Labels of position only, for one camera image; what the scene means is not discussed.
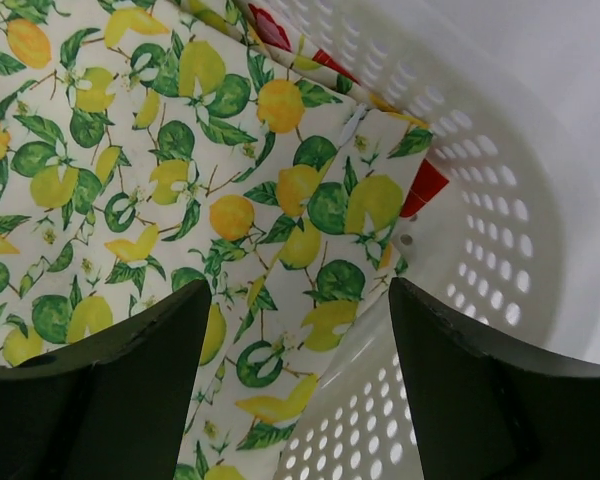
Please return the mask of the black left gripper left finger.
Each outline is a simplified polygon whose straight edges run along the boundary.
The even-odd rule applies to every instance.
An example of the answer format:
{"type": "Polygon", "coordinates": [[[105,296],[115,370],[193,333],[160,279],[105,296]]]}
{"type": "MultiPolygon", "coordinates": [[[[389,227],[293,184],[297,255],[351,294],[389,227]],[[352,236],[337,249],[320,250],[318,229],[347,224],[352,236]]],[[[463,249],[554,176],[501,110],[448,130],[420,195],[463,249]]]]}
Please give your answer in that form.
{"type": "Polygon", "coordinates": [[[75,344],[0,367],[0,479],[170,479],[211,292],[193,281],[75,344]]]}

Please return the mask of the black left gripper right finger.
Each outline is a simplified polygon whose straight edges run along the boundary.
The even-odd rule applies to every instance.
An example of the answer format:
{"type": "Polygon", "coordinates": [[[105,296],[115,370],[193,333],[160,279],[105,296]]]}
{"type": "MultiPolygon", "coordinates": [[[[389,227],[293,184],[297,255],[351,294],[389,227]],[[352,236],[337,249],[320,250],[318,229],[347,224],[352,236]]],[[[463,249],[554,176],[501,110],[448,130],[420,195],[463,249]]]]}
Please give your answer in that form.
{"type": "Polygon", "coordinates": [[[391,322],[428,479],[600,479],[600,365],[518,340],[403,278],[391,322]]]}

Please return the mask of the lemon print skirt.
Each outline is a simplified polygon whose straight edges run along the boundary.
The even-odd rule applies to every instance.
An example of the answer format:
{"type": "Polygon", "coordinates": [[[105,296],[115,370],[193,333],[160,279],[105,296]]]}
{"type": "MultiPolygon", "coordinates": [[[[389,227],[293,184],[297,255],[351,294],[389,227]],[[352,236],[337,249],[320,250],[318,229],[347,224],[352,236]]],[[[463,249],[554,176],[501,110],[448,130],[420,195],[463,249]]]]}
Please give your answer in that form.
{"type": "Polygon", "coordinates": [[[432,142],[231,1],[0,1],[0,366],[206,281],[175,479],[270,479],[432,142]]]}

